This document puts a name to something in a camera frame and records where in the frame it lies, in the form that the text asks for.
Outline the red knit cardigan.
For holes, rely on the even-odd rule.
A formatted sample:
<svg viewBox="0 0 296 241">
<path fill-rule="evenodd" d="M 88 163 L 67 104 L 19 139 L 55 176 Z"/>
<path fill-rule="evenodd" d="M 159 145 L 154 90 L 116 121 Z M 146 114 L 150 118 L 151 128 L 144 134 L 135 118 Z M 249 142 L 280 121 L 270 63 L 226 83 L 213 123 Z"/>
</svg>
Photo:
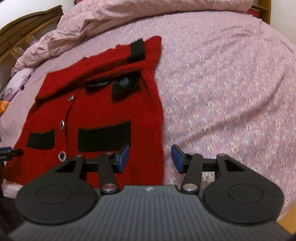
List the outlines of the red knit cardigan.
<svg viewBox="0 0 296 241">
<path fill-rule="evenodd" d="M 118 45 L 51 72 L 35 98 L 4 178 L 24 185 L 76 155 L 87 159 L 129 146 L 116 179 L 124 185 L 164 181 L 164 112 L 154 79 L 162 39 Z"/>
</svg>

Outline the orange white plush toy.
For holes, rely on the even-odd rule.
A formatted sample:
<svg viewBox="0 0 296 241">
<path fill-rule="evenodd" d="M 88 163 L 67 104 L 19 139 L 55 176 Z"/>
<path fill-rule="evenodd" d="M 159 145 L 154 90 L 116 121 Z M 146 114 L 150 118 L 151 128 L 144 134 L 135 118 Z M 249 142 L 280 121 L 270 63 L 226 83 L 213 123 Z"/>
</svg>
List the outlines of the orange white plush toy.
<svg viewBox="0 0 296 241">
<path fill-rule="evenodd" d="M 6 111 L 9 103 L 10 102 L 6 101 L 6 100 L 1 100 L 0 101 L 0 116 L 4 114 L 4 112 Z"/>
</svg>

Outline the purple pillow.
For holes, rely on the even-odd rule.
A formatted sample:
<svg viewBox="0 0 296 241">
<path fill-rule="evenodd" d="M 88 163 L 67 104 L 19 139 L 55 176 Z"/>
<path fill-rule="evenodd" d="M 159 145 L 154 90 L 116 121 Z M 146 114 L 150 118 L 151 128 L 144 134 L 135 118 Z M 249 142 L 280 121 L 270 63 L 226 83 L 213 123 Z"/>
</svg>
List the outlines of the purple pillow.
<svg viewBox="0 0 296 241">
<path fill-rule="evenodd" d="M 34 73 L 35 68 L 25 68 L 17 72 L 1 91 L 1 101 L 11 101 L 14 96 L 25 88 L 25 84 Z"/>
</svg>

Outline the pink floral bed sheet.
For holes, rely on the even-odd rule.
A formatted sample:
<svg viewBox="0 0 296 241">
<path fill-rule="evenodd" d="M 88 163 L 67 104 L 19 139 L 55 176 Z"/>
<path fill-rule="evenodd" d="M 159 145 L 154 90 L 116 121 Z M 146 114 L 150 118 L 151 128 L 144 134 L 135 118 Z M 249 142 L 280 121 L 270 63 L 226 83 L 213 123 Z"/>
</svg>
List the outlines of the pink floral bed sheet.
<svg viewBox="0 0 296 241">
<path fill-rule="evenodd" d="M 225 153 L 276 183 L 282 214 L 295 203 L 295 44 L 250 15 L 200 11 L 109 30 L 39 66 L 1 116 L 1 145 L 17 142 L 47 73 L 137 39 L 162 38 L 156 82 L 164 109 L 165 182 L 181 184 L 170 147 Z"/>
</svg>

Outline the dark wooden headboard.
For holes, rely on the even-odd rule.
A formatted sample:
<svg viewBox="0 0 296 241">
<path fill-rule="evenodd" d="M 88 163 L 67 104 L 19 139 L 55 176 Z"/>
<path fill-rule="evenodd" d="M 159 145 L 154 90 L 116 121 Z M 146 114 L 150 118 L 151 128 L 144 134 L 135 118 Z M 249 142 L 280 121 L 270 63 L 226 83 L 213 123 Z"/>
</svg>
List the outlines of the dark wooden headboard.
<svg viewBox="0 0 296 241">
<path fill-rule="evenodd" d="M 1 62 L 15 62 L 33 41 L 54 30 L 63 15 L 58 5 L 46 11 L 22 16 L 1 29 Z"/>
</svg>

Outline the wooden bedside shelf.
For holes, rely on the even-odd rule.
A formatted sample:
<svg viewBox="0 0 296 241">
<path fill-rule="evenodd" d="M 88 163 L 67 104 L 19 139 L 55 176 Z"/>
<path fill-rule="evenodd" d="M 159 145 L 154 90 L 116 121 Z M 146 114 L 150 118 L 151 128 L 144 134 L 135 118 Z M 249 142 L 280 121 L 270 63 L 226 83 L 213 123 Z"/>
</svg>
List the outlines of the wooden bedside shelf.
<svg viewBox="0 0 296 241">
<path fill-rule="evenodd" d="M 247 11 L 249 15 L 261 19 L 267 24 L 271 20 L 271 0 L 253 0 L 252 7 Z"/>
</svg>

